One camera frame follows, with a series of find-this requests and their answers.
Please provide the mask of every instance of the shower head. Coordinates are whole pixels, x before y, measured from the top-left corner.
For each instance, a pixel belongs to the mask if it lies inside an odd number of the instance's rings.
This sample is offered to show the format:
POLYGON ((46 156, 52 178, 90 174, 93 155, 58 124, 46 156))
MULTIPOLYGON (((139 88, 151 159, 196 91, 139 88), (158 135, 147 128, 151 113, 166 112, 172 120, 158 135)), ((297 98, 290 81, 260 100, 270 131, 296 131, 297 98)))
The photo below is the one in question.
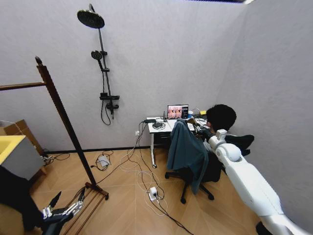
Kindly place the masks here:
POLYGON ((102 28, 104 26, 103 18, 95 13, 94 8, 89 4, 89 10, 80 10, 77 17, 81 23, 91 28, 102 28))
POLYGON ((98 52, 97 50, 94 50, 91 52, 91 57, 95 60, 101 60, 102 59, 101 53, 98 52))

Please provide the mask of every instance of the office chair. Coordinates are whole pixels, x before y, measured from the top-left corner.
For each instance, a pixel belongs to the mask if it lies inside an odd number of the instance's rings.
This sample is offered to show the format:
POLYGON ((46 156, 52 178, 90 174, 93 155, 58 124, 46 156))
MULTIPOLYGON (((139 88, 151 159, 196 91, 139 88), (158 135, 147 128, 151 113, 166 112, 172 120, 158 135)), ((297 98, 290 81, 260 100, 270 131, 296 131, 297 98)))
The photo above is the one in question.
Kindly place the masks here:
MULTIPOLYGON (((250 150, 247 149, 252 142, 254 141, 254 136, 252 135, 246 135, 246 136, 232 136, 227 135, 225 138, 227 143, 232 143, 236 145, 240 150, 243 156, 246 156, 250 153, 250 150)), ((202 189, 207 195, 209 200, 214 200, 213 194, 202 184, 205 182, 218 182, 221 177, 221 170, 225 172, 223 164, 219 161, 217 156, 213 152, 209 152, 209 163, 206 168, 206 171, 204 173, 204 176, 201 180, 201 183, 199 185, 199 188, 202 189)), ((191 184, 193 179, 193 172, 189 167, 178 169, 174 172, 166 172, 165 176, 166 179, 169 177, 179 177, 182 180, 184 180, 184 188, 182 190, 182 195, 180 198, 181 203, 185 204, 185 193, 187 190, 187 187, 191 184)))

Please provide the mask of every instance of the desk leg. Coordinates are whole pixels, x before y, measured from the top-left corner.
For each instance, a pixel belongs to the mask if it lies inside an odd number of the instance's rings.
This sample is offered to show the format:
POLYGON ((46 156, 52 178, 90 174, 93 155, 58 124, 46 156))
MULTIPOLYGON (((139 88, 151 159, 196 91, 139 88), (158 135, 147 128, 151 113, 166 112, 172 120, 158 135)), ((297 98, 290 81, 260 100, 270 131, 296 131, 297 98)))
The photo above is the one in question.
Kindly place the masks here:
POLYGON ((151 134, 150 150, 151 150, 152 167, 153 167, 153 168, 156 168, 157 165, 155 164, 155 156, 154 156, 154 153, 153 153, 154 144, 155 144, 155 135, 154 135, 154 134, 151 134))

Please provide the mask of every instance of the computer screen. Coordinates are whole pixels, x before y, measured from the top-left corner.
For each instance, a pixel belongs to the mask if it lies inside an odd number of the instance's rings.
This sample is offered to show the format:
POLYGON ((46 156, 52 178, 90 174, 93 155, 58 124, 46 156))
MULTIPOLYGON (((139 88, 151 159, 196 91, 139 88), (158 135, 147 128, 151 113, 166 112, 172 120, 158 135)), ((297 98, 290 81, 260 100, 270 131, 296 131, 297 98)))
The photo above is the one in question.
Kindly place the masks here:
POLYGON ((167 119, 188 118, 188 105, 168 105, 167 119))

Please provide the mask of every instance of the gray jacket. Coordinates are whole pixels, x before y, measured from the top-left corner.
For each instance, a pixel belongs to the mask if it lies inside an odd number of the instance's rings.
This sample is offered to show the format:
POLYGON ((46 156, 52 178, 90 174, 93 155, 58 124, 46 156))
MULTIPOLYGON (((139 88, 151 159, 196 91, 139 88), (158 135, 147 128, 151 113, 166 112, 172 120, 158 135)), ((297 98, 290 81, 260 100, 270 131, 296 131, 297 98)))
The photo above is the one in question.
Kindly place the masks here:
POLYGON ((191 189, 196 194, 209 162, 203 142, 194 136, 187 123, 180 118, 172 130, 171 139, 167 168, 178 170, 189 167, 194 174, 191 189))

